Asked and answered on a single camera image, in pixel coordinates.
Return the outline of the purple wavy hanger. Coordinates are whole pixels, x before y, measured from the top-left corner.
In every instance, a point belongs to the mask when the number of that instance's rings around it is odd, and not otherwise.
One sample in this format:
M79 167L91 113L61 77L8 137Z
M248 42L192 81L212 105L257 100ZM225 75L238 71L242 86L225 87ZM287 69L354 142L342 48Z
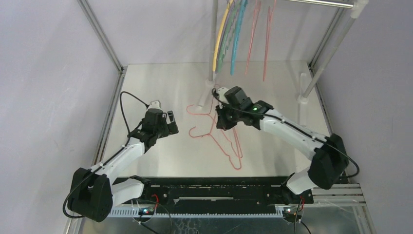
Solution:
M233 25L235 24L236 17L240 8L240 0L228 0L224 15L221 20L221 24L218 31L216 40L214 59L215 59L215 73L218 74L223 66L224 58L229 49L229 44L232 40Z

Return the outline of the teal wavy hanger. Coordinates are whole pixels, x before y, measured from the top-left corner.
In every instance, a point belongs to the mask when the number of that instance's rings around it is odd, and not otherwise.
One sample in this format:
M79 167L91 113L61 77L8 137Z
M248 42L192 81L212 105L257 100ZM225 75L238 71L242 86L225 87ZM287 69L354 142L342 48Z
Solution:
M239 11L238 11L237 19L236 19L236 24L235 24L234 41L233 41L232 54L231 54L231 64L230 64L230 75L231 76L234 75L234 72L235 72L237 48L238 48L244 13L245 13L245 9L247 5L248 5L248 0L240 1Z

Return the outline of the right aluminium frame post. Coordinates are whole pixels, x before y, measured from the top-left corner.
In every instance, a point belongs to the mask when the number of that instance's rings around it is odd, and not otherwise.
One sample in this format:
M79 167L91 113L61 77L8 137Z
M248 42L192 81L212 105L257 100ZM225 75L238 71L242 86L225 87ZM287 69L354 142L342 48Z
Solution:
M335 32L336 27L338 26L338 24L341 21L341 18L343 17L343 14L347 10L347 8L340 7L340 6L329 6L329 7L334 8L335 13L334 13L332 19L330 20L330 22L328 24L328 27L325 30L315 53L312 56L312 59L308 63L308 68L309 68L310 71L312 71L315 68L315 66L318 62L318 59L320 58L321 54L323 53L329 39L331 38L331 36Z

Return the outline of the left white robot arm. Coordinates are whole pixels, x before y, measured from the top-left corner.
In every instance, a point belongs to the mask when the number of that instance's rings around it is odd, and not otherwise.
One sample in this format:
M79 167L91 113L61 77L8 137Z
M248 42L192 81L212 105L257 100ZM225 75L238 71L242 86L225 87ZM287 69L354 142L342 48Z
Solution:
M103 221L112 208L135 198L140 203L151 200L152 190L143 179L131 176L115 183L128 166L143 156L161 138L179 132L173 111L148 108L140 124L128 134L127 143L113 156L89 169L78 168L62 211L68 218Z

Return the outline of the metal hanging rod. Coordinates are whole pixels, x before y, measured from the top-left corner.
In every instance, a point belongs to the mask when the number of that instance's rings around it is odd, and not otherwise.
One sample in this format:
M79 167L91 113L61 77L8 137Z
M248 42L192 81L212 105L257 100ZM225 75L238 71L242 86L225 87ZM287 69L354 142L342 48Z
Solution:
M345 1L340 1L340 0L287 0L287 1L314 4L314 5L323 5L323 6L337 7L337 8L346 8L346 9L352 9L355 5L353 2L345 2Z

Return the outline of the left aluminium frame post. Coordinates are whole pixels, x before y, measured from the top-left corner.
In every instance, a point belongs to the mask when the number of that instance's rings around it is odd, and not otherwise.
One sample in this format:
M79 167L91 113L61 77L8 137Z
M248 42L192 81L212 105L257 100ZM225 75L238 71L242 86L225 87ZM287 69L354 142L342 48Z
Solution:
M105 52L107 53L109 59L112 61L113 65L115 66L116 70L119 73L123 73L124 68L112 47L109 38L107 37L103 27L101 26L94 10L92 9L88 0L77 0L80 8L82 9L85 17L87 18L89 24L91 25L92 29L94 30L97 38L99 39L100 43L102 44Z

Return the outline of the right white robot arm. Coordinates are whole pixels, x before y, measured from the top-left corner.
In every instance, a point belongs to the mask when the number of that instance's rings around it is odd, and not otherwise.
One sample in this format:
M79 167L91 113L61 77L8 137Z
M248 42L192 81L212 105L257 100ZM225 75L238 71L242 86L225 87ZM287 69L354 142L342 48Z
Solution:
M211 94L218 101L218 129L229 130L242 122L281 138L310 160L309 167L291 174L282 184L284 201L293 203L316 187L331 189L348 167L350 160L340 136L325 136L290 121L272 105L262 100L253 102L239 86L214 88Z

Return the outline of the yellow wavy hanger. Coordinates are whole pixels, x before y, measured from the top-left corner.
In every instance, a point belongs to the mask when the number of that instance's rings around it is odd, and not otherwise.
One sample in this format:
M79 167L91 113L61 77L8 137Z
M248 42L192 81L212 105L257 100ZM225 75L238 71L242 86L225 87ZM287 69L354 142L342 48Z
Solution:
M217 59L218 59L218 53L220 50L220 46L222 44L221 40L223 38L223 33L224 33L224 29L227 23L227 18L228 18L228 13L231 11L231 7L233 5L233 0L228 0L227 4L226 4L226 9L224 11L222 20L221 20L221 24L218 30L218 34L217 34L217 38L216 38L216 44L215 44L215 48L214 48L214 54L213 54L213 63L212 63L212 71L216 72L217 71Z

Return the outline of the pink wire hanger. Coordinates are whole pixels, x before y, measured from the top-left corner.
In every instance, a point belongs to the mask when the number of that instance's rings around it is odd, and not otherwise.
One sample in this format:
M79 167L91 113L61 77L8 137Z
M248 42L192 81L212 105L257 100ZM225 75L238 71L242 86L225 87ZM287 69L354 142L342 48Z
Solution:
M273 18L273 13L276 6L276 0L273 1L272 6L269 6L267 9L267 22L266 22L266 37L265 37L265 51L264 51L264 63L263 63L263 82L266 78L267 72L267 61L268 61L268 51L269 51L269 42L271 35L271 23Z
M250 34L250 43L249 43L247 61L246 61L245 72L244 72L245 75L247 75L248 73L248 68L249 68L249 64L251 61L251 53L252 53L252 47L254 43L255 30L256 30L260 10L261 10L261 1L257 0L254 5L253 22L252 22L251 34Z
M236 129L232 129L232 138L230 138L224 130L218 130L218 135L214 135L214 127L217 123L216 114L212 115L211 113L191 113L190 115L197 116L197 117L208 117L211 120L211 126L209 131L203 134L194 135L193 131L196 130L197 126L193 126L188 130L188 135L191 138L198 139L198 138L210 138L212 142L218 147L221 153L226 156L229 164L231 165L232 169L236 171L240 171L243 167L242 159L243 159L243 150L241 147L241 143L238 137L238 132Z

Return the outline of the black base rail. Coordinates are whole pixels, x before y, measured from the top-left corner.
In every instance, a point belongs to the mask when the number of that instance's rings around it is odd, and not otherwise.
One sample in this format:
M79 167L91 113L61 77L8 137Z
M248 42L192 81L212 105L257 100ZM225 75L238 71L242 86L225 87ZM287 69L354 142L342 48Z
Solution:
M313 204L311 190L290 194L284 176L264 177L147 177L140 197L124 204L157 207L159 215L264 216L277 206Z

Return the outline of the aluminium frame post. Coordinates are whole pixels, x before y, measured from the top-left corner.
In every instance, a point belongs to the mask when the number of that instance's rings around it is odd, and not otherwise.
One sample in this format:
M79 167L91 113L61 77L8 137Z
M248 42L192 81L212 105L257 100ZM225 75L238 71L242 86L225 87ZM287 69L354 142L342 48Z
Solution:
M112 61L113 65L115 66L116 70L119 73L123 73L124 68L112 47L109 38L107 37L103 27L101 26L94 10L92 9L88 0L77 0L80 8L82 9L85 17L87 18L89 24L91 25L92 29L94 30L97 38L99 39L100 43L102 44L105 52L107 53L109 59Z
M340 6L329 6L329 7L334 8L335 13L334 13L332 19L330 20L330 22L328 24L328 27L325 30L315 53L312 56L312 59L308 63L308 68L309 68L310 71L312 71L315 68L315 66L318 62L318 59L320 58L321 54L323 53L329 39L331 38L331 36L335 32L336 27L338 26L338 24L341 21L341 18L343 17L343 14L347 10L347 8L340 7Z

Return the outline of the green wavy hanger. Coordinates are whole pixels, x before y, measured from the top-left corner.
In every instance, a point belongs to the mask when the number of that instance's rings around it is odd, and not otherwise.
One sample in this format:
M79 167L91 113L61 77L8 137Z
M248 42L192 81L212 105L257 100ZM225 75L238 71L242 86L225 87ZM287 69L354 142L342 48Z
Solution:
M240 0L234 0L233 5L230 9L231 11L228 13L227 23L224 29L223 38L221 40L222 44L220 46L220 50L218 53L216 73L219 73L221 71L224 58L233 38L233 33L235 32L236 19L239 11L239 4Z

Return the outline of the white clothes rack frame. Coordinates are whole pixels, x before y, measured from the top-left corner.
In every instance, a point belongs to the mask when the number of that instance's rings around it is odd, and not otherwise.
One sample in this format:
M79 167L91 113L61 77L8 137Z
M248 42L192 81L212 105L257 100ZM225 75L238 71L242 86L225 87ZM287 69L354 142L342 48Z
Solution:
M347 35L348 31L358 19L358 17L361 15L361 12L364 10L366 5L369 3L367 0L356 0L353 2L355 5L351 10L350 14L350 19L346 22L342 32L340 33L339 37L337 38L333 49L330 51L329 55L323 62L323 64L319 67L317 72L315 73L314 77L312 78L312 81L309 83L307 88L305 89L304 93L299 94L298 96L298 102L299 103L305 103L306 99L308 98L309 94L312 92L314 89L316 83L318 82L321 74L325 70L326 66L329 64L331 61L333 55L336 53L338 50L338 47L341 45L342 41L344 40L345 36ZM210 65L210 71L208 78L206 79L206 87L204 91L202 92L200 99L198 101L197 106L199 108L202 108L207 99L208 99L208 93L209 91L212 90L212 88L215 86L216 82L216 73L212 71L212 63L213 63L213 54L214 54L214 48L216 44L216 38L218 34L218 30L216 30L217 26L217 11L218 11L218 1L214 0L213 1L213 13L212 13L212 23L211 23L211 36L210 36L210 55L209 55L209 65Z

